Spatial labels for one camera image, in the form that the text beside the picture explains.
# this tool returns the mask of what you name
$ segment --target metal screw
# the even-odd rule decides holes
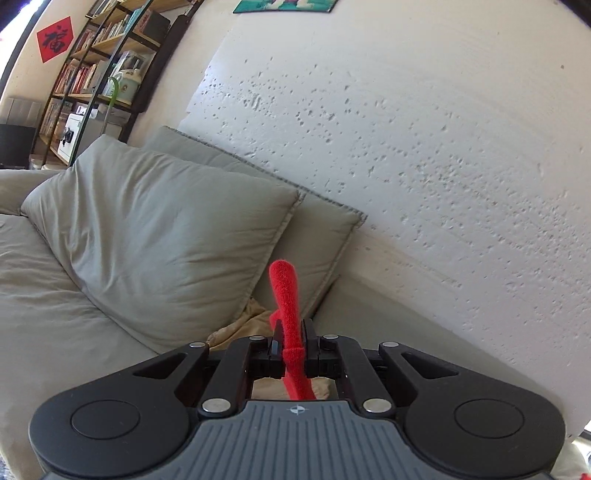
[[[209,413],[223,413],[230,410],[232,404],[225,398],[210,398],[203,402],[201,407]]]
[[[392,404],[384,398],[370,398],[363,402],[363,407],[370,413],[384,413],[392,408]]]

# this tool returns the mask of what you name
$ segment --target green handle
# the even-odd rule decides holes
[[[107,109],[107,113],[105,115],[105,121],[103,122],[103,130],[101,130],[100,134],[103,135],[106,131],[107,131],[107,124],[109,122],[109,115],[111,114],[111,110],[113,109],[113,106],[115,104],[115,102],[117,101],[117,97],[119,96],[119,80],[117,80],[115,77],[109,77],[107,79],[107,83],[109,83],[109,80],[113,81],[113,85],[114,85],[114,90],[113,90],[113,95],[111,95],[111,101],[109,102],[109,107]]]
[[[107,79],[107,83],[109,83],[109,80],[113,81],[113,85],[115,87],[113,95],[111,95],[111,101],[109,102],[109,108],[113,108],[115,102],[117,101],[117,97],[119,96],[119,80],[117,80],[115,77],[109,77]]]

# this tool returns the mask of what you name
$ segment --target gray ribbed pad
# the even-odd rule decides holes
[[[50,474],[47,480],[61,477]],[[420,460],[393,423],[345,401],[250,401],[204,422],[189,445],[141,480],[450,480]],[[539,474],[537,480],[550,478]]]

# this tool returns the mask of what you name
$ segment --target beige blanket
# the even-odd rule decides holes
[[[252,335],[271,336],[273,335],[269,324],[271,313],[261,307],[256,300],[250,299],[240,318],[231,325],[212,333],[207,342],[212,350],[224,350],[237,338]],[[312,390],[316,398],[326,400],[329,397],[331,383],[332,380],[328,378],[312,379]],[[289,400],[283,382],[273,378],[257,380],[252,389],[252,398],[254,400]]]

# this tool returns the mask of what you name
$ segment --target circular button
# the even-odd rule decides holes
[[[72,415],[72,426],[85,437],[109,440],[131,432],[139,423],[139,411],[132,404],[101,400],[79,408]]]
[[[516,406],[491,398],[463,403],[456,409],[455,418],[462,430],[484,439],[510,437],[524,424],[524,416]]]

